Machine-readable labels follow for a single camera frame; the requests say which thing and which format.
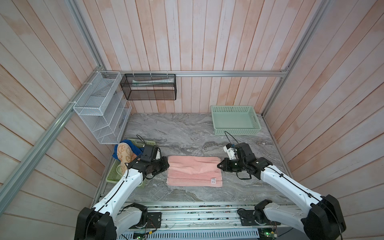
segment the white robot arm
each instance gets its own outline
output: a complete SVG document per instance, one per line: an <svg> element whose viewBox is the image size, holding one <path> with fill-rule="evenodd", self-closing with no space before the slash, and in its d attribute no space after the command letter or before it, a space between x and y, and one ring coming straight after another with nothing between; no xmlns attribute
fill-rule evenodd
<svg viewBox="0 0 384 240"><path fill-rule="evenodd" d="M224 151L228 158L219 163L218 168L236 173L245 170L250 178L253 175L272 185L301 209L264 200L255 206L253 217L256 223L265 224L266 220L280 222L306 233L311 240L333 240L345 231L339 202L333 196L321 196L284 174L265 158L256 158L246 143L227 144Z"/></svg>
<svg viewBox="0 0 384 240"><path fill-rule="evenodd" d="M265 158L256 158L246 143L228 144L224 147L228 154L218 168L226 172L247 171L292 200L301 210L279 206L264 200L255 206L252 221L264 225L268 221L280 222L306 233L311 240L335 240L345 231L346 226L336 198L309 190ZM156 146L145 146L140 160L127 165L128 170L111 191L92 209L84 208L78 215L75 240L113 240L131 226L144 227L147 224L147 207L131 204L118 215L132 191L148 175L157 175L168 167L166 157Z"/></svg>
<svg viewBox="0 0 384 240"><path fill-rule="evenodd" d="M153 176L168 169L166 157L156 146L145 146L142 154L127 165L127 170L111 191L92 209L84 208L78 215L75 240L114 240L132 226L145 227L147 207L131 204L121 207L148 174Z"/></svg>

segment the gray marble surface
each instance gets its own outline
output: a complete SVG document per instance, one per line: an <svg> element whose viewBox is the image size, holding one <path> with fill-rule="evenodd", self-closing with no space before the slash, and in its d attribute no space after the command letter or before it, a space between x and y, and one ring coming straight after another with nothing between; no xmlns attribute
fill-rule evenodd
<svg viewBox="0 0 384 240"><path fill-rule="evenodd" d="M262 130L256 136L235 136L238 142L250 145L256 157L265 157L284 171L276 146L258 115ZM226 136L215 136L211 114L199 113L137 113L129 117L124 138L153 140L164 156L217 156L227 157L223 146L228 143ZM274 202L289 200L269 184L256 177L240 180L235 173L222 172L223 187L175 187L166 184L167 173L163 172L147 180L144 188L137 188L127 202L156 201L210 201L210 202L259 202L270 199ZM108 184L106 192L113 187Z"/></svg>

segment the wooden wall panel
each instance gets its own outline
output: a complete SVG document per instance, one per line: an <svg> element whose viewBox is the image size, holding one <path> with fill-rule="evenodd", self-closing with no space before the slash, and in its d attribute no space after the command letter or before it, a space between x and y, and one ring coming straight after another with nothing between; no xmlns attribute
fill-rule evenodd
<svg viewBox="0 0 384 240"><path fill-rule="evenodd" d="M97 64L64 1L1 1L0 30L2 185ZM2 238L73 238L110 153L73 116L0 217Z"/></svg>
<svg viewBox="0 0 384 240"><path fill-rule="evenodd" d="M344 238L384 235L383 27L383 0L333 2L265 118L294 178L339 199Z"/></svg>
<svg viewBox="0 0 384 240"><path fill-rule="evenodd" d="M77 0L109 70L284 69L320 2L123 1ZM140 113L207 113L217 104L260 113L279 80L182 78L176 101L133 103Z"/></svg>

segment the pink towel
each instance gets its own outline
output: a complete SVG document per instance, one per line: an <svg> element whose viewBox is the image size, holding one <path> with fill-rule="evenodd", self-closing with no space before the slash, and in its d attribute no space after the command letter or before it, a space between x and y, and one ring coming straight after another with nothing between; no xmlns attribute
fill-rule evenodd
<svg viewBox="0 0 384 240"><path fill-rule="evenodd" d="M222 187L218 157L169 156L167 184L179 187Z"/></svg>

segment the white wire rack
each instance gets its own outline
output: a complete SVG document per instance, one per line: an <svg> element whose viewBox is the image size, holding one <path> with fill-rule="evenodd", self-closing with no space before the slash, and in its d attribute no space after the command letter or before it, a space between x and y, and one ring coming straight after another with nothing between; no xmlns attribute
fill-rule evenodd
<svg viewBox="0 0 384 240"><path fill-rule="evenodd" d="M120 81L121 75L119 72L98 72L73 109L79 115L102 116Z"/></svg>
<svg viewBox="0 0 384 240"><path fill-rule="evenodd" d="M115 91L119 72L98 72L74 106L74 110L100 144L118 144L131 113L123 92Z"/></svg>

